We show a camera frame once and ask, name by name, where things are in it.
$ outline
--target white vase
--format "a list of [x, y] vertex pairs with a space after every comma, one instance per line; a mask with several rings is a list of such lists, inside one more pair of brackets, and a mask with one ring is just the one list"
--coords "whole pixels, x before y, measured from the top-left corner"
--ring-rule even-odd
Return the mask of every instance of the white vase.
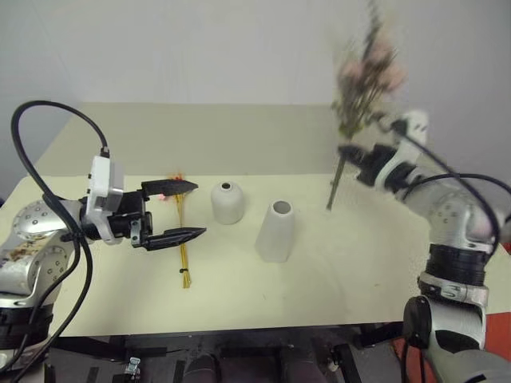
[[267, 262], [286, 262], [295, 231], [295, 211], [287, 201], [271, 203], [255, 241], [255, 249]]
[[245, 212], [241, 188], [234, 182], [222, 182], [211, 190], [211, 203], [215, 220], [223, 225], [238, 222]]

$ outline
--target pink flowers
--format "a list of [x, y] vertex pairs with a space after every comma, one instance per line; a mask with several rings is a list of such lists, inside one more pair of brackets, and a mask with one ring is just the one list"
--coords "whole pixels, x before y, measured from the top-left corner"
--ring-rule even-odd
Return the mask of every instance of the pink flowers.
[[392, 93], [406, 80], [406, 71], [392, 64], [382, 71], [378, 77], [378, 85], [384, 92]]
[[392, 93], [406, 80], [406, 71], [394, 63], [394, 48], [385, 38], [377, 38], [361, 61], [349, 60], [338, 76], [339, 88], [343, 82], [358, 85], [359, 90], [378, 90]]

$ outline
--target white table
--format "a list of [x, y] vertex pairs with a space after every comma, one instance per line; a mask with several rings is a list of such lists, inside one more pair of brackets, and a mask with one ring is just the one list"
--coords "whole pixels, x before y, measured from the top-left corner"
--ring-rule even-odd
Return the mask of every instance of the white table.
[[[126, 191], [155, 177], [128, 176]], [[331, 175], [194, 176], [200, 187], [186, 197], [187, 226], [208, 231], [188, 244], [192, 287], [181, 287], [176, 248], [147, 252], [92, 245], [93, 283], [65, 336], [315, 326], [402, 320], [428, 255], [427, 222], [396, 202], [344, 177], [333, 212], [325, 210]], [[244, 218], [222, 226], [212, 217], [209, 193], [237, 182], [248, 205]], [[84, 195], [87, 179], [47, 177], [55, 193]], [[40, 198], [24, 179], [0, 210], [0, 240], [27, 203]], [[268, 204], [286, 199], [296, 210], [296, 240], [289, 260], [265, 263], [254, 242]], [[173, 201], [151, 201], [155, 234], [176, 227]], [[85, 276], [83, 262], [64, 283], [55, 305], [55, 330], [74, 304]], [[511, 257], [500, 248], [486, 267], [489, 313], [511, 311]]]

